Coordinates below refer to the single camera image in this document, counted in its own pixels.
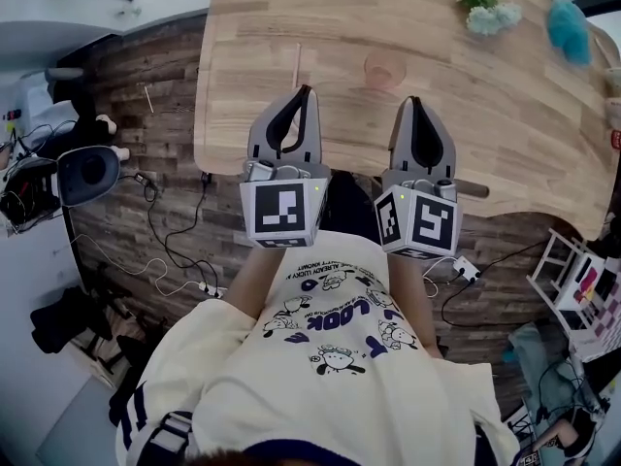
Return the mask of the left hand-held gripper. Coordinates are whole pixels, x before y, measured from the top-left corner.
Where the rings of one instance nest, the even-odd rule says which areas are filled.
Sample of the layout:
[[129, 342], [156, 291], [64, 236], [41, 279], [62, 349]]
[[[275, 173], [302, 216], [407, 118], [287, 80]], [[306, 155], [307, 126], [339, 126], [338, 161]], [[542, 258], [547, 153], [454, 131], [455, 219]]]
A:
[[[284, 139], [296, 115], [297, 136], [287, 146]], [[263, 249], [312, 246], [331, 171], [319, 164], [322, 150], [318, 99], [310, 86], [302, 84], [294, 92], [280, 96], [258, 116], [249, 130], [247, 155], [256, 158], [245, 162], [245, 180], [240, 183], [249, 240]]]

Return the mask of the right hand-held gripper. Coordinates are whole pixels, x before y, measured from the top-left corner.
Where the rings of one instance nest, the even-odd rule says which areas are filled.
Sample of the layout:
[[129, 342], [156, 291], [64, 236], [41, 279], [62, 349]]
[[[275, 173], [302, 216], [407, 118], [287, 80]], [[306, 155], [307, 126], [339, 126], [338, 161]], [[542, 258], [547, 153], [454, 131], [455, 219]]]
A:
[[[413, 173], [418, 166], [428, 175]], [[455, 253], [462, 220], [455, 167], [455, 145], [440, 117], [419, 97], [407, 97], [391, 134], [392, 170], [382, 174], [374, 202], [385, 253], [420, 260]]]

